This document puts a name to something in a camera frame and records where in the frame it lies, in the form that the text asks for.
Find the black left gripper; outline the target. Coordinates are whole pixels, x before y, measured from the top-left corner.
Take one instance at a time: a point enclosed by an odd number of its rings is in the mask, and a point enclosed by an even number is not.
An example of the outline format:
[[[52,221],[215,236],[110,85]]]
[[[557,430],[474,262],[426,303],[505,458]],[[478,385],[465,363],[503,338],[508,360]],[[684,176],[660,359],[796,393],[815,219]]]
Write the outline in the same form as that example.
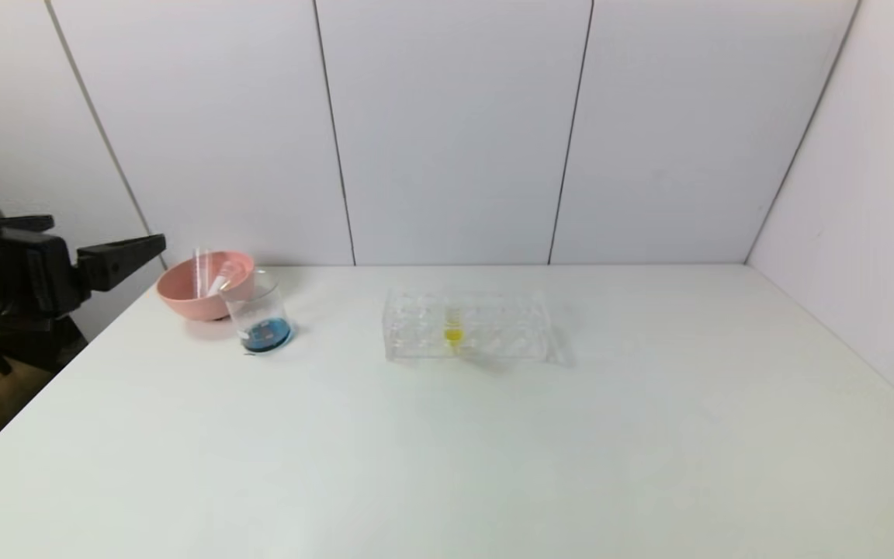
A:
[[[0,226],[0,321],[62,318],[88,290],[113,290],[166,247],[163,234],[90,245],[77,250],[76,269],[63,238]]]

